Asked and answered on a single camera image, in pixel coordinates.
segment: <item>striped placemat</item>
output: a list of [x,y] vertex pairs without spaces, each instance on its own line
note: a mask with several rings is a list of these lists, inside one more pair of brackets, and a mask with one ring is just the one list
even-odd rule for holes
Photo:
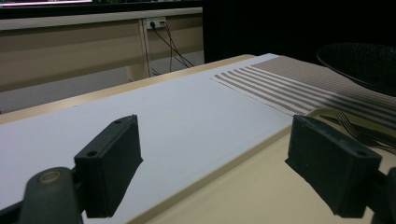
[[365,89],[325,66],[279,56],[212,79],[289,115],[333,108],[396,129],[396,97]]

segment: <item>fork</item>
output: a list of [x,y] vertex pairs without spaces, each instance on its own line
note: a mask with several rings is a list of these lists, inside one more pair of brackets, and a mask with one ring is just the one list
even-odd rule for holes
[[337,113],[337,118],[340,121],[341,125],[346,129],[346,131],[357,141],[363,143],[367,147],[376,147],[379,149],[386,150],[390,153],[396,154],[396,148],[395,147],[387,147],[384,146],[380,143],[378,143],[376,140],[374,140],[373,137],[371,137],[368,134],[361,133],[358,130],[353,127],[352,123],[349,121],[347,116],[343,112]]

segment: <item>gray floor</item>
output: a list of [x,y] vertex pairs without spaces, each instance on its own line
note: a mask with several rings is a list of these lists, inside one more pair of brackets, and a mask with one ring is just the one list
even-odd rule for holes
[[[183,55],[194,66],[204,63],[204,53],[202,51]],[[170,59],[162,59],[151,62],[153,71],[160,74],[170,72]],[[175,58],[172,60],[172,71],[187,68]],[[99,91],[105,88],[130,82],[126,68],[121,67],[100,73],[89,74],[82,77],[73,77],[56,82],[22,88],[14,91],[0,92],[0,113],[28,108],[35,105],[43,105],[53,101],[81,95],[92,91]]]

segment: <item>electrical socket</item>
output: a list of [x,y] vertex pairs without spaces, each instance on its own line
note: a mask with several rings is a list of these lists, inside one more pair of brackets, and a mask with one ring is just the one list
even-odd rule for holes
[[163,25],[161,25],[161,22],[166,22],[165,17],[153,17],[153,18],[146,18],[146,25],[149,29],[152,29],[151,27],[151,22],[154,22],[155,24],[155,29],[163,28]]

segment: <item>beige tray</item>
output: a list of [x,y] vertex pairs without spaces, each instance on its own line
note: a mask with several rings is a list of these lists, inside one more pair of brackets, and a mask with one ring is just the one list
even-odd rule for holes
[[[307,116],[318,118],[318,114],[331,116],[334,112],[318,109]],[[396,136],[393,130],[349,117],[362,126]],[[331,125],[342,130],[338,125]],[[335,216],[310,185],[289,168],[285,159],[290,130],[288,127],[262,141],[129,223],[370,223],[373,212],[369,208],[363,218]],[[383,156],[380,170],[387,174],[390,167],[396,166],[396,156],[374,150]]]

